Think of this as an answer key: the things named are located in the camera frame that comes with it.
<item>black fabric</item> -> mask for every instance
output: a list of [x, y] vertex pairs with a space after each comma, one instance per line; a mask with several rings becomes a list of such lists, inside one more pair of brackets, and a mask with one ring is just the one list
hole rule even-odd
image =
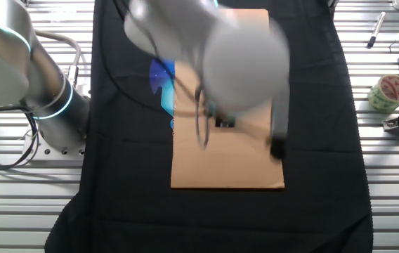
[[[79, 193], [48, 253], [368, 253], [372, 214], [348, 70], [326, 0], [221, 0], [265, 8], [292, 55], [284, 190], [170, 189], [171, 117], [149, 85], [152, 58], [96, 0], [90, 133]], [[100, 57], [123, 90], [112, 85]]]

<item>marker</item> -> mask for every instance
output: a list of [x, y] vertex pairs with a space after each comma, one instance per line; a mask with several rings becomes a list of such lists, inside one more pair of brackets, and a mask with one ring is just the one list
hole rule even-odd
[[382, 26], [382, 23], [384, 22], [385, 15], [386, 15], [386, 13], [382, 12], [381, 15], [379, 16], [379, 19], [377, 20], [376, 28], [374, 28], [374, 31], [371, 34], [371, 39], [369, 39], [369, 42], [367, 45], [368, 49], [371, 49], [373, 47], [373, 45], [376, 41], [376, 37], [377, 37], [379, 31], [381, 30], [381, 26]]

